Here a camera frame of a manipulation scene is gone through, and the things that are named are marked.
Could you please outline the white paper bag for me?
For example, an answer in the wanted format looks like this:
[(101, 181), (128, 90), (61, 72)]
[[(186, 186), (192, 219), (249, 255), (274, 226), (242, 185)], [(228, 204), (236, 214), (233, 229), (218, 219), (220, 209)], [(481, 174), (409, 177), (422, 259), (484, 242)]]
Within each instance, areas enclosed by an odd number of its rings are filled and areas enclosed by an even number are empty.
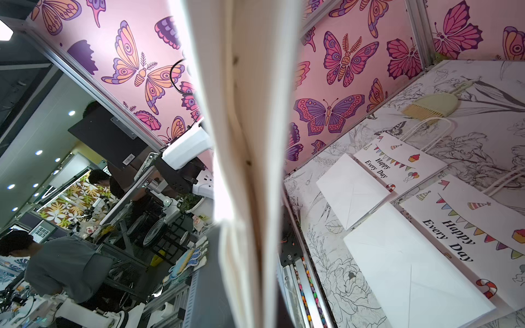
[(171, 1), (213, 141), (218, 260), (236, 327), (291, 327), (278, 286), (300, 1)]
[[(420, 127), (434, 122), (447, 128), (422, 148), (407, 143)], [(381, 205), (443, 171), (447, 164), (429, 151), (453, 129), (449, 119), (426, 119), (401, 138), (382, 133), (357, 153), (339, 158), (318, 179), (317, 187), (343, 229), (353, 228)]]
[(477, 327), (524, 308), (524, 216), (448, 175), (386, 204), (345, 244), (393, 327)]

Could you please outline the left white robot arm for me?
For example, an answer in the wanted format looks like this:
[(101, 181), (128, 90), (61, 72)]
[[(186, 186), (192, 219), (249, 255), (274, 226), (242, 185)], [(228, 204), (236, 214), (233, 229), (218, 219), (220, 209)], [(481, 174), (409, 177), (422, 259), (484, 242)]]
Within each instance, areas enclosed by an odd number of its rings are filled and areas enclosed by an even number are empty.
[(195, 122), (154, 160), (168, 186), (179, 195), (194, 194), (213, 198), (213, 175), (198, 158), (212, 149), (213, 142), (205, 130), (204, 119)]

